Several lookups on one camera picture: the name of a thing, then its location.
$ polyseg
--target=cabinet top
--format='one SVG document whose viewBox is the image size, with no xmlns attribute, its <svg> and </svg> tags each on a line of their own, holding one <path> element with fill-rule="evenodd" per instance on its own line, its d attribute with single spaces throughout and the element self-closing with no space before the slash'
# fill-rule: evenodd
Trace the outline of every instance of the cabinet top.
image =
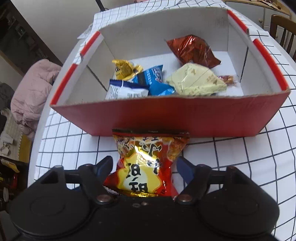
<svg viewBox="0 0 296 241">
<path fill-rule="evenodd" d="M 287 14 L 287 15 L 291 16 L 290 10 L 279 1 L 275 1 L 275 4 L 276 4 L 276 6 L 280 6 L 281 9 L 275 9 L 273 7 L 268 6 L 265 3 L 258 2 L 258 1 L 251 1 L 251 0 L 223 0 L 223 2 L 225 2 L 225 3 L 226 2 L 240 2 L 240 3 L 252 4 L 252 5 L 272 9 L 272 10 L 275 10 L 275 11 L 278 11 L 278 12 L 282 12 L 284 14 Z"/>
</svg>

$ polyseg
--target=drawer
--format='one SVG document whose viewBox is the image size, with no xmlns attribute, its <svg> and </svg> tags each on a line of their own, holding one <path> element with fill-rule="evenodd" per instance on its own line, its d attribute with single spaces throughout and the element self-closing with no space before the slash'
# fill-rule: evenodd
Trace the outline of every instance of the drawer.
<svg viewBox="0 0 296 241">
<path fill-rule="evenodd" d="M 281 15 L 281 16 L 286 17 L 286 18 L 290 18 L 290 16 L 287 15 L 287 14 L 284 14 L 284 13 L 278 12 L 276 10 L 271 10 L 271 9 L 266 8 L 265 9 L 265 18 L 264 18 L 264 25 L 265 26 L 270 26 L 270 20 L 271 20 L 271 16 L 273 14 L 277 14 L 277 15 Z"/>
<path fill-rule="evenodd" d="M 264 26 L 263 29 L 264 29 L 265 31 L 269 32 L 270 27 L 269 27 L 269 26 Z M 277 41 L 278 43 L 281 42 L 281 38 L 282 38 L 282 36 L 283 36 L 283 32 L 284 32 L 284 30 L 283 30 L 282 28 L 277 28 L 277 30 L 276 30 L 276 41 Z M 285 38 L 285 41 L 284 41 L 284 46 L 285 46 L 285 43 L 286 43 L 286 41 L 287 41 L 287 35 L 288 35 L 288 31 L 286 31 L 286 38 Z"/>
<path fill-rule="evenodd" d="M 226 5 L 245 15 L 259 27 L 263 26 L 263 7 L 239 2 L 226 2 Z"/>
</svg>

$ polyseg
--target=white checkered tablecloth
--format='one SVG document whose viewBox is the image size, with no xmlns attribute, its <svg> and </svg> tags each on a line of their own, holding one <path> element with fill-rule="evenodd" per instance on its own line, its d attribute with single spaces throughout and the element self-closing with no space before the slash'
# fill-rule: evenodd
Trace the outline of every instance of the white checkered tablecloth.
<svg viewBox="0 0 296 241">
<path fill-rule="evenodd" d="M 98 13 L 90 36 L 94 31 L 128 17 L 165 8 L 222 7 L 229 8 L 220 0 L 175 0 L 147 1 Z M 255 137 L 245 138 L 192 138 L 182 155 L 194 165 L 206 164 L 215 170 L 225 170 L 234 165 L 272 196 L 279 204 L 280 217 L 273 234 L 282 241 L 296 238 L 296 71 L 275 46 L 268 32 L 258 30 L 243 15 L 231 9 L 249 28 L 251 39 L 258 38 L 285 76 L 291 94 L 266 127 Z M 51 110 L 40 143 L 35 177 L 37 180 L 49 168 L 63 165 L 76 169 L 86 163 L 96 164 L 105 156 L 113 157 L 114 167 L 119 159 L 113 137 L 92 137 Z M 178 192 L 186 183 L 173 165 L 173 181 Z M 68 184 L 68 188 L 77 185 Z M 217 190 L 212 185 L 210 190 Z"/>
</svg>

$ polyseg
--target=cream-colored wrapper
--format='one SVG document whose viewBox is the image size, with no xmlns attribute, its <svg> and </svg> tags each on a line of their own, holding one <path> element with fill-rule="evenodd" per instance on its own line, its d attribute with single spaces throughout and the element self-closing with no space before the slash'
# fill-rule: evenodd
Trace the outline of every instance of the cream-colored wrapper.
<svg viewBox="0 0 296 241">
<path fill-rule="evenodd" d="M 191 63 L 175 71 L 166 82 L 180 95 L 211 95 L 227 88 L 209 68 Z"/>
</svg>

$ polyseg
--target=snack package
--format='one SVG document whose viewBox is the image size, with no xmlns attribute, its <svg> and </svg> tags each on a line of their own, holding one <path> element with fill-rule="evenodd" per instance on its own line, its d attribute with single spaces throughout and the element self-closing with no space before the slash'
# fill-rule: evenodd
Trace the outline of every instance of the snack package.
<svg viewBox="0 0 296 241">
<path fill-rule="evenodd" d="M 234 85 L 234 77 L 232 75 L 220 75 L 218 76 L 219 79 L 223 80 L 227 85 Z"/>
<path fill-rule="evenodd" d="M 105 97 L 109 99 L 130 99 L 148 96 L 149 86 L 140 86 L 123 80 L 110 80 L 109 89 Z"/>
<path fill-rule="evenodd" d="M 142 66 L 136 65 L 134 67 L 127 60 L 114 59 L 112 63 L 115 63 L 116 79 L 118 80 L 130 80 L 143 71 Z"/>
<path fill-rule="evenodd" d="M 213 68 L 221 63 L 217 59 L 205 40 L 194 36 L 187 35 L 182 38 L 167 41 L 171 51 L 183 63 L 196 63 Z"/>
<path fill-rule="evenodd" d="M 180 95 L 211 95 L 227 88 L 209 68 L 190 63 L 175 71 L 166 82 Z"/>
<path fill-rule="evenodd" d="M 163 83 L 161 74 L 162 70 L 163 65 L 154 66 L 137 74 L 135 78 L 132 79 L 132 81 L 141 86 L 149 85 L 150 95 L 171 95 L 175 92 L 175 90 L 172 86 Z"/>
<path fill-rule="evenodd" d="M 189 140 L 188 134 L 135 134 L 113 130 L 120 159 L 104 185 L 129 196 L 178 195 L 170 166 Z"/>
</svg>

